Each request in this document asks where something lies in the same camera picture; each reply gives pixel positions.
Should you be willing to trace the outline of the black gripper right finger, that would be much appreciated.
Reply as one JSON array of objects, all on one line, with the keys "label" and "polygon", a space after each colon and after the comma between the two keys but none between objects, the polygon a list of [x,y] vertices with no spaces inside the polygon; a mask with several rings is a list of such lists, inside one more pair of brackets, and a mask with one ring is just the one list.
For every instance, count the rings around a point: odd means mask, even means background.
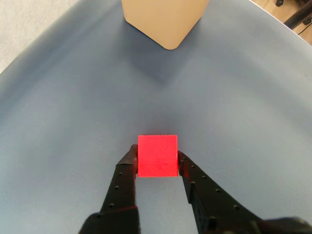
[{"label": "black gripper right finger", "polygon": [[199,234],[259,234],[261,220],[223,190],[188,156],[178,152],[178,171]]}]

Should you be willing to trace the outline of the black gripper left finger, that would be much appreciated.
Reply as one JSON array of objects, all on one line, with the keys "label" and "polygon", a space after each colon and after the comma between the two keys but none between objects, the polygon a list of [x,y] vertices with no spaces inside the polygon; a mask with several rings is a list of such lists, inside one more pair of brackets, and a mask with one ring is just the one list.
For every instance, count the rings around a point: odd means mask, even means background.
[{"label": "black gripper left finger", "polygon": [[99,212],[90,215],[80,234],[139,234],[136,205],[137,145],[132,145],[117,163]]}]

